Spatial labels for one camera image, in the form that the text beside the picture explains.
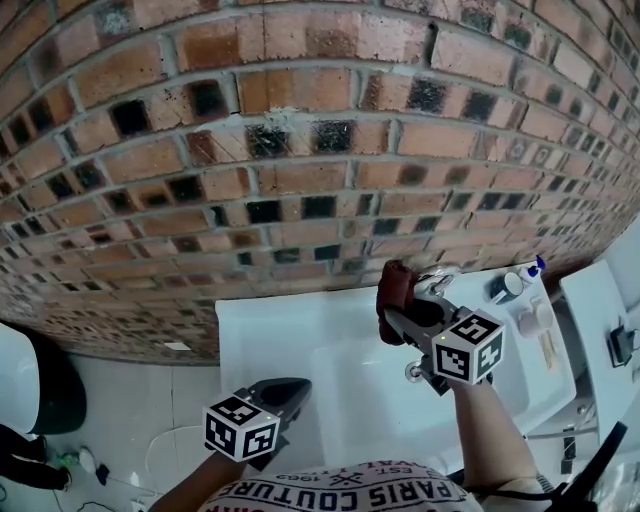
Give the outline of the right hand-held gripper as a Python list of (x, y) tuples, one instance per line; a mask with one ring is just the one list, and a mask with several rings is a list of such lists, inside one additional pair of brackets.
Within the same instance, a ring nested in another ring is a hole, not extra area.
[(452, 382), (476, 385), (504, 355), (505, 324), (482, 309), (457, 307), (442, 297), (415, 299), (406, 311), (387, 308), (385, 319), (420, 361), (409, 370), (442, 396)]

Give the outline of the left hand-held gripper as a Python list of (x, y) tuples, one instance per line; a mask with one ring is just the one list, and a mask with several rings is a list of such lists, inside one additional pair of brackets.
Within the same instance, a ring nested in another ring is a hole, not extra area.
[(203, 409), (203, 444), (210, 451), (265, 469), (289, 445), (284, 436), (311, 397), (305, 378), (265, 379)]

